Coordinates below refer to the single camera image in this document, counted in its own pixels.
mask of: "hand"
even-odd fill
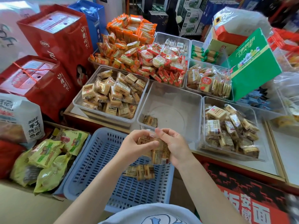
[[[159,146],[158,141],[152,141],[143,145],[138,145],[138,139],[142,136],[149,136],[150,132],[147,130],[133,130],[123,140],[115,157],[127,168],[135,162],[140,156],[147,151],[155,149]]]
[[[188,144],[179,133],[168,128],[156,128],[155,133],[160,139],[167,143],[171,152],[170,161],[177,169],[185,162],[194,159]]]

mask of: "green snack bag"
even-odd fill
[[[64,148],[72,155],[77,156],[89,133],[61,129],[56,139],[65,143]]]
[[[64,143],[62,141],[45,139],[33,148],[33,154],[28,158],[28,162],[37,167],[47,168],[61,153],[63,146]]]
[[[32,149],[22,153],[15,161],[10,173],[10,179],[25,187],[36,183],[41,168],[28,163],[28,157],[32,155]]]
[[[57,156],[52,164],[43,169],[37,177],[34,193],[42,193],[56,188],[62,181],[71,154]]]

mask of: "white snack bag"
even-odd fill
[[[0,73],[26,55],[37,56],[17,25],[17,21],[36,13],[39,13],[38,4],[0,2]]]
[[[0,139],[31,143],[44,135],[39,105],[26,97],[0,93]]]

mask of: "person's left hand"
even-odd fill
[[[127,168],[147,151],[157,148],[159,146],[158,141],[152,141],[143,145],[137,144],[140,137],[149,135],[150,132],[147,130],[133,130],[123,140],[115,158],[118,159],[125,168]]]

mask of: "blue gift bag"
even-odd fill
[[[92,39],[92,47],[94,51],[97,49],[97,42],[102,42],[101,34],[107,35],[105,8],[102,5],[87,0],[79,0],[69,5],[70,9],[83,12],[86,15],[90,37]]]

